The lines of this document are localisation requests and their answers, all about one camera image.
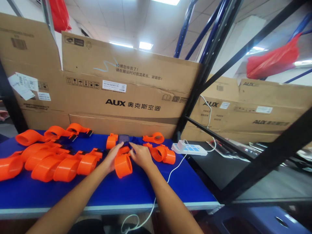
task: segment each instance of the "phone screen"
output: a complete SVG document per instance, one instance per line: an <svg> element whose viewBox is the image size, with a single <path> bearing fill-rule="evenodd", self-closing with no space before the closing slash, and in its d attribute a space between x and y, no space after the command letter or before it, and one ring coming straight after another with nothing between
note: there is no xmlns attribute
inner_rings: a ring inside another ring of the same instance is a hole
<svg viewBox="0 0 312 234"><path fill-rule="evenodd" d="M129 142L129 135L119 135L118 143L124 142L124 145Z"/></svg>

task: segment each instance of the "human arm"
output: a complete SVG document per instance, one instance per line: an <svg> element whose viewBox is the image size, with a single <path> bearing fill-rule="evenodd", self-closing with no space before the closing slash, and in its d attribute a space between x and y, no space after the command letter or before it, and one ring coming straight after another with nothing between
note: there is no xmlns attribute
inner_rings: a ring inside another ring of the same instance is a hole
<svg viewBox="0 0 312 234"><path fill-rule="evenodd" d="M149 149L133 143L130 145L132 146L130 155L147 174L156 195L158 208L165 217L170 231L179 234L203 234L194 217L154 164Z"/></svg>
<svg viewBox="0 0 312 234"><path fill-rule="evenodd" d="M123 142L110 150L104 161L45 213L27 234L66 234L73 226L90 197L106 175L113 170L114 159Z"/></svg>

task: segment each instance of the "ceiling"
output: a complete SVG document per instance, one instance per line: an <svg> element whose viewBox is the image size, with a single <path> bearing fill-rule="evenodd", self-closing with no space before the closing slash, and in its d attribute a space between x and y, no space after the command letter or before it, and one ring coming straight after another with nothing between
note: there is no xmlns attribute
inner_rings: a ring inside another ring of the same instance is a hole
<svg viewBox="0 0 312 234"><path fill-rule="evenodd" d="M213 14L220 0L198 0L191 17L180 58L185 58L199 33ZM245 0L236 22L250 15L273 19L290 0ZM190 0L180 0L177 6L151 0L65 0L69 15L82 24L95 39L139 47L139 42L153 44L152 53L173 56ZM284 45L307 14L301 7L285 20L258 46L275 49ZM311 58L312 34L302 36L299 47L302 58ZM195 61L200 46L190 60Z"/></svg>

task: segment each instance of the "forearm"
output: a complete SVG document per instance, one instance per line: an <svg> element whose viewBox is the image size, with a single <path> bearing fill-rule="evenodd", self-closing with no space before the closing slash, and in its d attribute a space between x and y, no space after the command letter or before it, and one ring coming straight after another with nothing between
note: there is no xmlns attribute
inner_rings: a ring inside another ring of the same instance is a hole
<svg viewBox="0 0 312 234"><path fill-rule="evenodd" d="M165 181L155 166L145 170L155 191L161 213L172 233L203 233L186 206Z"/></svg>
<svg viewBox="0 0 312 234"><path fill-rule="evenodd" d="M66 234L87 205L90 197L107 175L108 165L101 163L90 175L63 197L27 234Z"/></svg>

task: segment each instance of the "white label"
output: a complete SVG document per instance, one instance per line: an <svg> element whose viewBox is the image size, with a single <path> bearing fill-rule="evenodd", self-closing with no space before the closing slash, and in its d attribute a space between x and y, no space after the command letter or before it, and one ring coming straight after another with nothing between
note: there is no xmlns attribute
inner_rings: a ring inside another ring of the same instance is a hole
<svg viewBox="0 0 312 234"><path fill-rule="evenodd" d="M103 80L103 89L109 89L125 93L127 90L127 85Z"/></svg>
<svg viewBox="0 0 312 234"><path fill-rule="evenodd" d="M18 72L16 72L15 74L19 77L20 84L23 84L25 87L33 91L37 91L37 92L39 91L38 79L18 73Z"/></svg>
<svg viewBox="0 0 312 234"><path fill-rule="evenodd" d="M298 221L295 220L293 217L291 217L289 214L285 214L285 217L288 218L290 221L292 221L293 223L297 223Z"/></svg>
<svg viewBox="0 0 312 234"><path fill-rule="evenodd" d="M35 95L29 88L20 83L19 77L14 74L8 78L11 87L24 98L26 101L33 98Z"/></svg>
<svg viewBox="0 0 312 234"><path fill-rule="evenodd" d="M258 106L257 109L256 109L256 112L258 113L271 113L273 110L273 107L261 107L261 106Z"/></svg>
<svg viewBox="0 0 312 234"><path fill-rule="evenodd" d="M38 92L38 97L39 97L39 100L51 101L49 93Z"/></svg>
<svg viewBox="0 0 312 234"><path fill-rule="evenodd" d="M227 109L229 105L230 105L229 102L222 102L220 109Z"/></svg>

